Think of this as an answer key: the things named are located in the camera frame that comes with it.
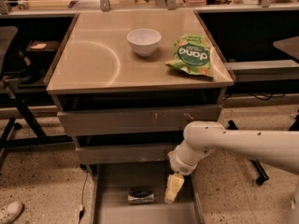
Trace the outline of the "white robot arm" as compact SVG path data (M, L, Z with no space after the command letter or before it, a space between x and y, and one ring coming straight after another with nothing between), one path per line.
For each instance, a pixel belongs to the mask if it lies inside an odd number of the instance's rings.
M183 141L168 153L174 174L168 177L164 200L172 203L200 160L214 149L225 149L251 160L299 174L299 132L227 130L213 121L193 121L183 131Z

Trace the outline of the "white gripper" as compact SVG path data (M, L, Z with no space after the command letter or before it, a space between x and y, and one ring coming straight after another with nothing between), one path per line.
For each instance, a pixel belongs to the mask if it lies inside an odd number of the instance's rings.
M183 175L190 175L203 159L203 151L195 150L185 141L168 153L170 167L175 174L169 175L164 194L164 201L172 203L184 184Z

